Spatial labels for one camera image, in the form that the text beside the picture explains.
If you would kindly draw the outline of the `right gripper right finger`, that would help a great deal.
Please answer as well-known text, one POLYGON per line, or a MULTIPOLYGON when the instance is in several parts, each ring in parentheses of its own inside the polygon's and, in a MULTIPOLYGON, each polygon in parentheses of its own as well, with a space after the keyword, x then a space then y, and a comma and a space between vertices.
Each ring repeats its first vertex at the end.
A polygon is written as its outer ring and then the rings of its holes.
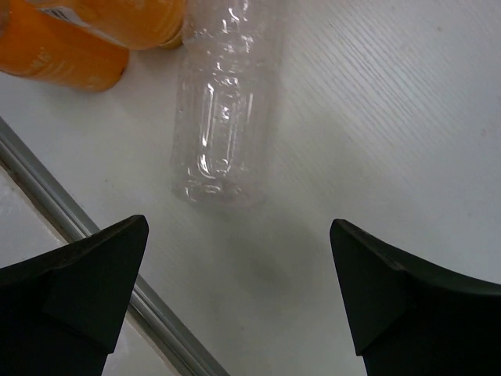
POLYGON ((500 286, 391 246, 344 220, 333 261, 369 375, 498 375, 500 286))

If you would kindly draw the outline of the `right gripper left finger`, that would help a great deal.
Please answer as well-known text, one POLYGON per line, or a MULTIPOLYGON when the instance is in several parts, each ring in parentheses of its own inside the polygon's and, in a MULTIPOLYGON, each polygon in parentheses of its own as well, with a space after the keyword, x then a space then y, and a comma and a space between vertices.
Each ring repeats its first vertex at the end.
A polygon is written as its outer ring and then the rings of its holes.
POLYGON ((1 270, 1 373, 100 375, 114 352, 146 249, 133 215, 1 270))

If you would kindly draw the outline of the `orange bottle front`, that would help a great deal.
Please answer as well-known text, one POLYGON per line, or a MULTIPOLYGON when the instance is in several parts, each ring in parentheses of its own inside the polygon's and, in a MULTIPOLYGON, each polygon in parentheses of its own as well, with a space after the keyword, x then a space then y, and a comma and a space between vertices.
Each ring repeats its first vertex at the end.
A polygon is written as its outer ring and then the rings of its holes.
POLYGON ((89 92, 115 86, 129 51, 44 14, 25 1, 1 2, 1 72, 89 92))

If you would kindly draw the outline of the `orange bottle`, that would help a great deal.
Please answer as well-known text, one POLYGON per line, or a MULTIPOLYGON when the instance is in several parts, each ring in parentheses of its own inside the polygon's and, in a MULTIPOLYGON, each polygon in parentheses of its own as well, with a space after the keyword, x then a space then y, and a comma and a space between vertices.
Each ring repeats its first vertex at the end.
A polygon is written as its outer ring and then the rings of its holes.
POLYGON ((185 3, 177 0, 59 1, 84 29, 130 50, 174 49, 182 44, 185 3))
POLYGON ((89 92, 115 86, 129 51, 44 14, 25 1, 1 2, 1 72, 89 92))

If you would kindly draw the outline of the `clear unlabelled plastic bottle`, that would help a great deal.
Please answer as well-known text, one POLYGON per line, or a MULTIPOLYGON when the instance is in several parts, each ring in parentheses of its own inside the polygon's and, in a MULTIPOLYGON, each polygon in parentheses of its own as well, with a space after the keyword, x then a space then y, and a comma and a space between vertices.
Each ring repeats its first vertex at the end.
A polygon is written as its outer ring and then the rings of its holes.
POLYGON ((171 152, 174 191, 248 207, 264 193, 285 1, 188 1, 171 152))

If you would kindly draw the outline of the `orange bottle rear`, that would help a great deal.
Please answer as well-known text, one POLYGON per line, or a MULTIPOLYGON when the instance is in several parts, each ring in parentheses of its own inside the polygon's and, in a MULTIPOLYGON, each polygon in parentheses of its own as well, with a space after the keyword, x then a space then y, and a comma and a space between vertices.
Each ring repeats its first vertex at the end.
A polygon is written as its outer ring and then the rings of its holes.
POLYGON ((185 3, 177 0, 59 1, 84 29, 130 50, 174 49, 182 44, 185 3))

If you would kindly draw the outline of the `aluminium table edge rail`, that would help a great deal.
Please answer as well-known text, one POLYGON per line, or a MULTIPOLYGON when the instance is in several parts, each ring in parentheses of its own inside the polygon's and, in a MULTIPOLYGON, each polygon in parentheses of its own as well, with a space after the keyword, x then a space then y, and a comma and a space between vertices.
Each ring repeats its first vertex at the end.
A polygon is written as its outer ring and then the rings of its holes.
POLYGON ((139 275, 145 216, 98 228, 6 123, 1 159, 68 239, 1 270, 2 374, 100 375, 127 314, 180 374, 225 373, 139 275))

